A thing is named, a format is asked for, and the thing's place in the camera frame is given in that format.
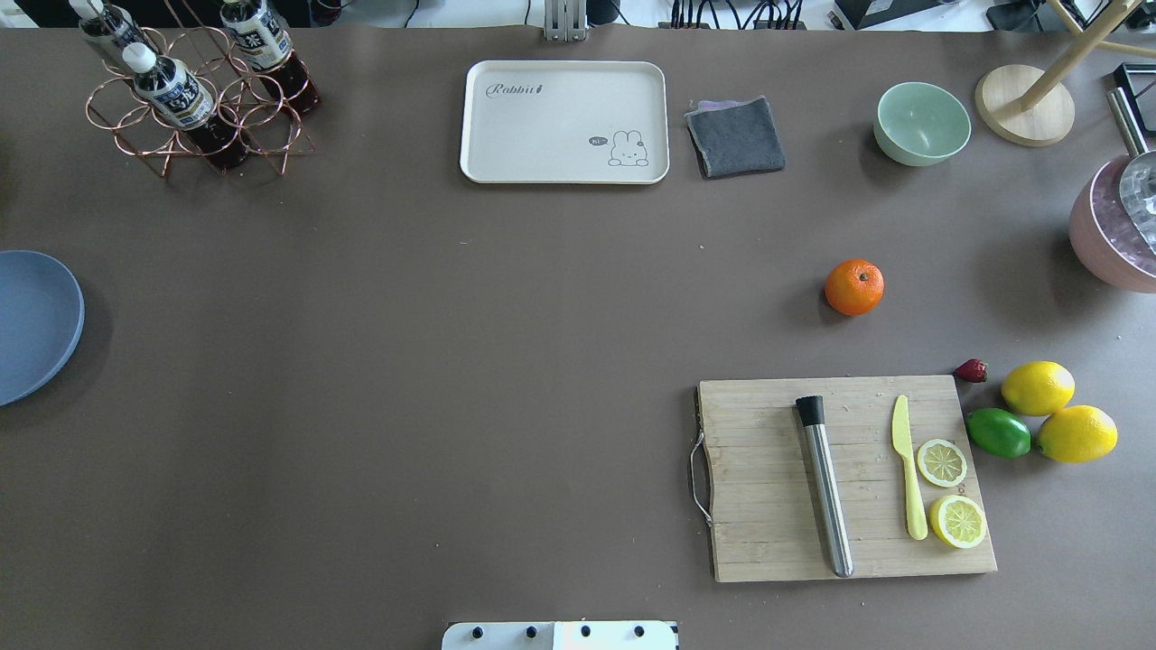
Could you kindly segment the blue round plate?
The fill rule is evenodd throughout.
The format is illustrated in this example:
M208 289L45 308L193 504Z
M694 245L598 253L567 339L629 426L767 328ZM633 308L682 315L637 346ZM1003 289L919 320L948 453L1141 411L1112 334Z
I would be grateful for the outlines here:
M53 379L79 344L86 304L73 272L54 256L1 252L1 404Z

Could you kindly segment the cream rabbit tray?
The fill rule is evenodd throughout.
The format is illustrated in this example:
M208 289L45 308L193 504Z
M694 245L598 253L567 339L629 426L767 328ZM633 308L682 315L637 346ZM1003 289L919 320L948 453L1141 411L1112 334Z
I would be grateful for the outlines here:
M666 77L653 62L484 60L467 73L468 180L649 185L669 156Z

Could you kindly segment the grey folded cloth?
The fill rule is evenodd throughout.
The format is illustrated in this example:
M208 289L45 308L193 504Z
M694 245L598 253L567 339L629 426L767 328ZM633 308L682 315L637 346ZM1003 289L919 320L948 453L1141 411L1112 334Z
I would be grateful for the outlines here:
M769 101L699 99L686 112L699 168L709 180L736 173L781 172L786 154Z

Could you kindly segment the steel muddler black tip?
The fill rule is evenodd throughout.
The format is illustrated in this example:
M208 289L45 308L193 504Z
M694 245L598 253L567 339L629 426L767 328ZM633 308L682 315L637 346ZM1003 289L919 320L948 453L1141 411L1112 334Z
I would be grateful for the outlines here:
M818 497L820 519L827 541L831 571L839 579L850 579L854 573L853 556L842 507L833 452L827 437L825 402L822 396L796 398L798 420L805 428L812 470Z

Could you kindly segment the wooden cutting board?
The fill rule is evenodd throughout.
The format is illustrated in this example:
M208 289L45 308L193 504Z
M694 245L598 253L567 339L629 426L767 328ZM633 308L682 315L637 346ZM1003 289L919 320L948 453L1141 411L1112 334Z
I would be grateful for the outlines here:
M798 420L801 396L823 399L855 579L996 571L990 538L957 551L935 534L917 542L907 532L903 464L890 435L892 406L907 398L914 446L947 440L972 460L953 377L702 381L697 419L716 579L833 579L805 424Z

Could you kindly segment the yellow plastic knife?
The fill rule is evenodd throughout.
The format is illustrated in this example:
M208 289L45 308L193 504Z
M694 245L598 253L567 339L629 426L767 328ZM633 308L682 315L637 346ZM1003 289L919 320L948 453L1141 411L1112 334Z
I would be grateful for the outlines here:
M911 437L911 423L909 423L907 396L896 396L895 402L892 402L890 436L892 451L901 457L907 534L911 535L912 539L917 540L917 542L920 542L920 540L928 538L928 516L924 510L919 477L917 473Z

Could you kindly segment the green bowl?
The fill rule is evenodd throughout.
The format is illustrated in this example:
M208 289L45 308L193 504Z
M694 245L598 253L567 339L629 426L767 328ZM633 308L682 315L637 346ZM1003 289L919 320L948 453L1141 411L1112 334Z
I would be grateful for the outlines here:
M949 91L920 81L888 88L879 99L872 135L889 158L907 167L929 167L969 145L966 108Z

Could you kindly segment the red strawberry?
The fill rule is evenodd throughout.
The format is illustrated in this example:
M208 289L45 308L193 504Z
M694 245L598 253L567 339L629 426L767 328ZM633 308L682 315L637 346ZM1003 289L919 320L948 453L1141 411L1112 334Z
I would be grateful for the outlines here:
M988 365L981 359L968 359L953 371L953 376L970 384L985 383L988 379Z

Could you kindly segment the tea bottle middle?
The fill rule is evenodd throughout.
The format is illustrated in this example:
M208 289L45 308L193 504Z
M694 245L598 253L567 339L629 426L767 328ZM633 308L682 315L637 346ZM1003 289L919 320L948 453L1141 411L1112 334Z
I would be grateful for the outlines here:
M282 110L304 116L319 106L321 93L268 1L223 1L218 16L249 69L271 99L281 99Z

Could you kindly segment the yellow lemon near lime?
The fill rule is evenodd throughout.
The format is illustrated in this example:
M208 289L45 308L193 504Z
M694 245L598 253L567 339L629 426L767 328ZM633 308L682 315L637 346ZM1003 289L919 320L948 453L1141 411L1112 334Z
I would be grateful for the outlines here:
M1074 376L1048 359L1015 367L1001 385L1001 396L1008 407L1028 416L1052 415L1065 408L1074 394Z

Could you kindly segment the tea bottle front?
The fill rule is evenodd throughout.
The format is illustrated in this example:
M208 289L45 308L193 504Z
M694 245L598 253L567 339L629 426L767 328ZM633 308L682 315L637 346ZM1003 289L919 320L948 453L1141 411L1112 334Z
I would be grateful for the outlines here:
M221 172L239 167L249 156L238 127L218 111L218 99L178 59L156 53L144 42L121 51L133 73L132 84L166 124L187 136L198 153Z

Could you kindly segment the wooden cup stand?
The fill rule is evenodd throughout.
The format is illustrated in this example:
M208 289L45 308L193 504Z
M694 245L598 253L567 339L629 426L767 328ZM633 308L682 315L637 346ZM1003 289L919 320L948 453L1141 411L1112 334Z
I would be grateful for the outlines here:
M1075 103L1062 81L1094 53L1094 49L1149 60L1155 58L1153 44L1142 46L1109 40L1110 34L1140 7L1140 1L1110 1L1085 28L1077 25L1058 1L1048 1L1048 7L1058 13L1072 34L1069 45L1057 60L1044 71L1011 62L987 71L975 87L975 108L983 123L1013 145L1043 147L1055 145L1068 135L1075 121Z

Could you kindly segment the yellow lemon outer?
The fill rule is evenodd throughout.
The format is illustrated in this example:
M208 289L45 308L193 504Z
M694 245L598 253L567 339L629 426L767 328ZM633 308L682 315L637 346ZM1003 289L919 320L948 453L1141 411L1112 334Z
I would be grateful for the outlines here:
M1110 453L1118 436L1118 427L1107 412L1091 404L1074 404L1044 421L1036 445L1050 460L1091 461Z

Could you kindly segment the pink bowl with ice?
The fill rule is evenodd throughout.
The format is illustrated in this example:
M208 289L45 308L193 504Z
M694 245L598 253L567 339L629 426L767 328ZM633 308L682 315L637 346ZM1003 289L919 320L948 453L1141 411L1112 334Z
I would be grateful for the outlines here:
M1116 156L1085 182L1069 215L1069 241L1080 263L1122 291L1155 293L1153 251L1120 202L1118 182L1131 161Z

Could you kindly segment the tea bottle back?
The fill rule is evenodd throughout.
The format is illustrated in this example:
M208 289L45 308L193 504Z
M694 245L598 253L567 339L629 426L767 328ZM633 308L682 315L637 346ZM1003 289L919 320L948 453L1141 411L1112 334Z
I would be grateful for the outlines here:
M124 65L124 49L133 42L141 42L153 53L160 53L149 34L119 5L79 0L71 0L69 3L79 19L77 27L86 42L108 66L119 69Z

